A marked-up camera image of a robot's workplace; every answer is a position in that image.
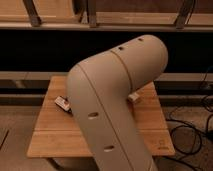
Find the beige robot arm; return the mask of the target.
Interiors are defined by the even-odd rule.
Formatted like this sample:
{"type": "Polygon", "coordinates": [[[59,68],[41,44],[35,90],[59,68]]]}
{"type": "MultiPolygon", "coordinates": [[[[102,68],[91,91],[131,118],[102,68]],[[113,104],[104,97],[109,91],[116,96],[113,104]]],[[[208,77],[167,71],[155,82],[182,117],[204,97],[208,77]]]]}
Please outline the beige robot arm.
{"type": "Polygon", "coordinates": [[[159,77],[167,63],[165,44],[143,35],[70,69],[67,100],[100,171],[158,171],[127,99],[159,77]]]}

